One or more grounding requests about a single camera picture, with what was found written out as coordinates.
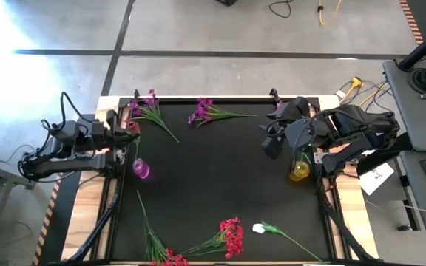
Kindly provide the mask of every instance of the desk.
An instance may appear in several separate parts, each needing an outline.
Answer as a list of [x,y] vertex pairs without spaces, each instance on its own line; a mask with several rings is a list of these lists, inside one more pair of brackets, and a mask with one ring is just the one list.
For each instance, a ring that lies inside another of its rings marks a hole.
[[[403,151],[400,153],[400,157],[417,207],[426,210],[426,174],[420,166],[420,161],[426,159],[426,152]],[[426,230],[426,213],[421,211],[420,215]]]
[[[426,151],[426,100],[421,100],[419,93],[410,87],[410,73],[400,70],[396,62],[384,62],[383,67],[412,147]],[[417,63],[415,67],[426,67],[426,61]]]
[[[241,98],[252,97],[254,96],[241,96]],[[293,96],[286,96],[283,98],[286,99],[292,97]],[[330,109],[339,105],[338,99],[335,95],[315,95],[311,97],[317,97],[319,99],[319,105],[321,109]],[[101,97],[98,102],[96,117],[100,120],[104,120],[107,110],[118,108],[118,102],[120,98],[121,97],[113,96]],[[356,174],[356,169],[347,168],[346,172],[348,174]],[[94,173],[92,172],[83,172],[80,178],[80,182],[83,182],[93,175]],[[111,184],[108,191],[110,194],[112,194],[116,180],[111,180],[110,182]],[[72,210],[67,237],[64,241],[64,249],[61,255],[62,259],[69,258],[71,255],[73,255],[93,229],[98,216],[98,210],[101,207],[101,194],[103,189],[106,190],[106,186],[107,184],[104,182],[104,179],[96,178],[89,183],[86,183],[84,187],[78,190],[75,198],[75,204]],[[337,179],[337,188],[339,192],[339,201],[342,208],[342,214],[346,225],[350,229],[351,233],[356,237],[357,241],[364,247],[364,249],[366,249],[370,255],[377,257],[376,246],[374,244],[373,234],[369,224],[368,214],[366,211],[364,199],[362,197],[359,181],[352,177],[341,176]],[[105,255],[107,234],[109,230],[108,228],[109,225],[105,227],[104,232],[101,235],[97,258],[103,258]],[[333,233],[334,244],[336,246],[336,257],[344,258],[344,251],[341,248],[341,237],[333,223],[331,223],[331,229]],[[41,248],[40,245],[38,249],[40,253],[44,252],[43,247]]]

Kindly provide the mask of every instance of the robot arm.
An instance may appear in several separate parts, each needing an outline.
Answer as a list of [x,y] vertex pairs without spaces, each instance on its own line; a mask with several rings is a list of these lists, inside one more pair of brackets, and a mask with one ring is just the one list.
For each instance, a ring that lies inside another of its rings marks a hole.
[[340,106],[305,118],[308,112],[297,98],[294,102],[284,103],[268,117],[274,121],[265,130],[268,138],[263,149],[271,158],[281,152],[284,139],[292,147],[292,158],[297,151],[305,151],[309,146],[330,149],[350,143],[336,154],[323,156],[318,165],[322,177],[330,177],[344,169],[347,161],[363,151],[370,149],[388,149],[396,139],[399,124],[393,112],[370,114],[354,105]]
[[[139,136],[122,129],[115,117],[118,115],[114,110],[107,112],[109,129],[99,120],[88,126],[72,120],[66,121],[63,126],[53,126],[49,130],[52,137],[45,145],[19,161],[20,174],[29,180],[39,180],[55,173],[96,170],[107,174],[114,171],[119,165],[116,150],[124,149]],[[95,154],[106,148],[108,152]],[[78,153],[86,151],[92,152],[91,157],[78,156]]]

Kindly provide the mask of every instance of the black tabletop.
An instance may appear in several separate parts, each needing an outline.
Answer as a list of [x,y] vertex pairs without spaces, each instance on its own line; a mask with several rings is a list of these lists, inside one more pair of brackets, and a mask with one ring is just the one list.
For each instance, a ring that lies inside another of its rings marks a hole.
[[[329,258],[316,181],[309,177],[295,183],[288,179],[291,150],[270,160],[261,149],[266,134],[258,125],[274,104],[222,103],[230,112],[259,115],[221,120],[189,128],[187,117],[194,101],[162,103],[163,118],[180,140],[176,143],[162,128],[141,121],[139,155],[151,167],[145,180],[127,168],[120,214],[115,232],[113,259],[144,260],[143,217],[136,190],[149,220],[167,248],[175,253],[214,236],[222,220],[239,217],[244,228],[244,252],[238,261],[315,260],[292,242],[274,235],[259,235],[251,228],[265,221],[279,226],[291,238],[320,258]],[[129,151],[128,163],[134,160]],[[189,258],[192,261],[225,261],[224,253]]]
[[[410,87],[409,72],[397,68],[394,61],[384,62],[383,66],[412,146],[417,151],[426,151],[426,100],[421,100]],[[415,67],[426,67],[426,61]]]
[[[400,157],[402,158],[417,207],[426,210],[426,175],[420,166],[420,161],[426,159],[426,152],[402,151]],[[426,213],[420,211],[420,215],[426,230]]]

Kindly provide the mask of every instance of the gray floor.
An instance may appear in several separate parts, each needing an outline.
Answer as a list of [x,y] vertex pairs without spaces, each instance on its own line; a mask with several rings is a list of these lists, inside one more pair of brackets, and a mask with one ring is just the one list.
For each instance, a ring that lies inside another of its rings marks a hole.
[[[238,0],[225,8],[214,0],[137,0],[123,50],[296,52],[313,53],[315,59],[121,56],[109,95],[131,95],[134,89],[162,95],[263,95],[272,87],[288,95],[333,94],[353,76],[382,81],[382,61],[317,59],[321,53],[405,54],[416,46],[398,0],[343,1],[327,27],[318,25],[315,1],[292,2],[289,19],[273,15],[271,2]],[[325,17],[336,3],[325,1]],[[0,0],[1,159],[21,144],[42,144],[40,119],[60,120],[62,91],[82,112],[93,112],[111,61],[108,55],[9,51],[113,50],[127,5],[127,0]],[[390,95],[378,101],[397,112]],[[383,111],[375,104],[370,110]],[[67,114],[74,115],[70,108]],[[11,166],[0,166],[15,171],[18,156]],[[50,184],[13,189],[0,222],[0,262],[31,263],[51,189]],[[389,210],[395,204],[380,203]],[[381,258],[426,265],[424,231],[395,231],[396,224],[407,222],[405,215],[368,211]],[[25,236],[27,229],[17,222],[28,224],[33,235],[3,245]]]

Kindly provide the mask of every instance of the white paper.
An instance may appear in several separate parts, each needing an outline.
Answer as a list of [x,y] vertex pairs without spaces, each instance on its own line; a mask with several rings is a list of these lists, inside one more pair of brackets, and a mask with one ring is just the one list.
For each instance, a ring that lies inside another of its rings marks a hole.
[[361,188],[367,195],[371,195],[393,173],[393,169],[387,163],[377,166],[374,170],[359,176]]
[[344,92],[342,92],[342,91],[337,91],[337,95],[338,95],[340,98],[344,98],[344,97],[346,96],[346,93],[344,93]]

